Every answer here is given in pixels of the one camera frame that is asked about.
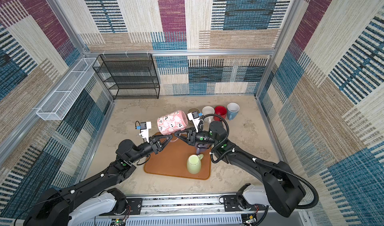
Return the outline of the pink patterned mug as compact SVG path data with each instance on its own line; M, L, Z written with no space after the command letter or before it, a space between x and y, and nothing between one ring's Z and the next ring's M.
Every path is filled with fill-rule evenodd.
M187 116L182 110L175 111L157 119L157 126L162 135L169 135L188 126Z

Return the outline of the purple mug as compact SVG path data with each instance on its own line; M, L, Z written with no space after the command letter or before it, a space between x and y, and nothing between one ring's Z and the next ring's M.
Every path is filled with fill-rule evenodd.
M199 155L201 153L203 153L204 151L210 149L210 145L201 145L201 144L198 144L196 146L196 154Z

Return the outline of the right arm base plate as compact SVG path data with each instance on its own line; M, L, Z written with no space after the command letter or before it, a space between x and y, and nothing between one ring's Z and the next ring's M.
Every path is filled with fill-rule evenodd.
M253 212L256 211L257 207L253 206L240 206L237 201L236 195L223 195L219 197L219 203L224 206L225 212L237 212L237 211L245 211L245 212Z

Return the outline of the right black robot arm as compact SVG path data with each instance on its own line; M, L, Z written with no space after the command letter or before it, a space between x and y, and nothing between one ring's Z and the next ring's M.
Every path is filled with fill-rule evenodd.
M208 145L213 163L224 161L237 166L263 183L263 192L254 189L250 183L241 187L237 192L237 203L241 210L249 210L253 205L271 206L281 216L288 218L295 209L312 207L312 204L300 204L306 196L303 179L294 174L288 164L265 161L242 150L229 140L227 123L213 121L207 131L191 127L179 130L174 135L191 146Z

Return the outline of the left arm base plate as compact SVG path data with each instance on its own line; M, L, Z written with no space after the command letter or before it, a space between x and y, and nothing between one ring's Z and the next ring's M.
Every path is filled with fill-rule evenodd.
M127 210L124 216L140 215L142 210L143 198L126 198Z

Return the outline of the red mug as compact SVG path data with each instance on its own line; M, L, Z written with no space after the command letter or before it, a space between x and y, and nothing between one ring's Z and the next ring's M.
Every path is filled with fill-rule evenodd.
M214 108L215 114L221 116L223 119L226 119L227 108L221 105L218 105Z

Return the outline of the beige speckled mug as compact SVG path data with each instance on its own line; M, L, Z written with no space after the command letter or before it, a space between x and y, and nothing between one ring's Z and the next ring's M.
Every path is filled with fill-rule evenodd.
M190 108L190 109L188 110L188 114L189 114L189 113L193 113L193 112L200 113L200 110L199 110L198 108Z

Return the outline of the white mug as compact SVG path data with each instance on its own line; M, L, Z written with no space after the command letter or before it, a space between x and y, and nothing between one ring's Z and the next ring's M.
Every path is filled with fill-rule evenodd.
M205 106L202 109L203 116L206 116L206 115L209 115L209 114L214 114L214 113L215 113L215 109L213 107L211 107L211 106ZM209 116L209 117L206 117L204 119L204 122L210 124L213 120L214 120L214 117L213 116Z

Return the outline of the blue polka dot mug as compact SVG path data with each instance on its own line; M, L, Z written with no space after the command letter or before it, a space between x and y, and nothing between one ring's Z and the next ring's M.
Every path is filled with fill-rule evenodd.
M227 105L227 118L233 120L240 110L240 106L237 103L231 102Z

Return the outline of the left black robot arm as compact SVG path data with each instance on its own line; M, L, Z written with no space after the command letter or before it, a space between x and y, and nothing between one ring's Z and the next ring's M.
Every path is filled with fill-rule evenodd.
M135 145L122 141L117 157L104 170L73 186L45 191L31 207L25 226L76 226L105 213L125 214L126 195L115 186L128 179L136 170L135 162L161 152L172 135L154 135L147 142Z

